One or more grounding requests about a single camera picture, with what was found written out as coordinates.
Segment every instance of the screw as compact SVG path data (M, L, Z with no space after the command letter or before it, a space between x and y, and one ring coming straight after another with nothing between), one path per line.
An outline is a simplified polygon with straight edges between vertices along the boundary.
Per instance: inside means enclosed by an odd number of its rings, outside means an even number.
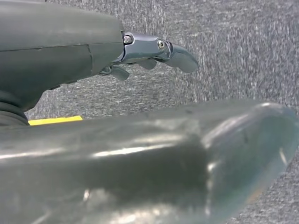
M125 44L129 44L129 43L131 43L131 42L133 42L132 38L128 36L128 35L126 35L126 36L123 37L123 43L125 43Z
M158 47L159 47L159 49L160 49L160 50L163 50L164 47L165 47L164 41L159 40L159 41L158 41Z

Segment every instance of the robotic finger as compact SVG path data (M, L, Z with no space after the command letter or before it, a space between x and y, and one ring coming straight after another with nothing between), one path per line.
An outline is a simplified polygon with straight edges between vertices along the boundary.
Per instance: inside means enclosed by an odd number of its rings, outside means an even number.
M128 73L125 69L113 69L120 64L138 64L144 69L151 70L157 62L165 63L171 67L179 68L183 72L192 73L197 69L196 59L188 50L163 40L158 36L139 33L123 33L123 52L108 68L100 72L100 75L112 74L120 80L125 80Z

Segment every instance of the carpet background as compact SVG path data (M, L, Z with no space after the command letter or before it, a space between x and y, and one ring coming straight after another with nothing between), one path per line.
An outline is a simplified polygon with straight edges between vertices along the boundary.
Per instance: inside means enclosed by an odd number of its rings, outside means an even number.
M29 119L106 117L190 102L256 98L299 112L299 1L297 0L49 0L113 14L127 31L159 35L198 57L183 74L159 65L128 67L121 83L91 77L45 92ZM230 224L299 223L299 154L286 173Z

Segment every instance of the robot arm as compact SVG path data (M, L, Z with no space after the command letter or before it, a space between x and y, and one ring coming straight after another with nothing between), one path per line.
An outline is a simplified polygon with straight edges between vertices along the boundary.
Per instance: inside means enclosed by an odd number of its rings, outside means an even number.
M96 74L128 78L120 64L198 66L184 48L125 33L113 16L61 5L0 0L0 27L0 111L1 103L28 111L46 90Z

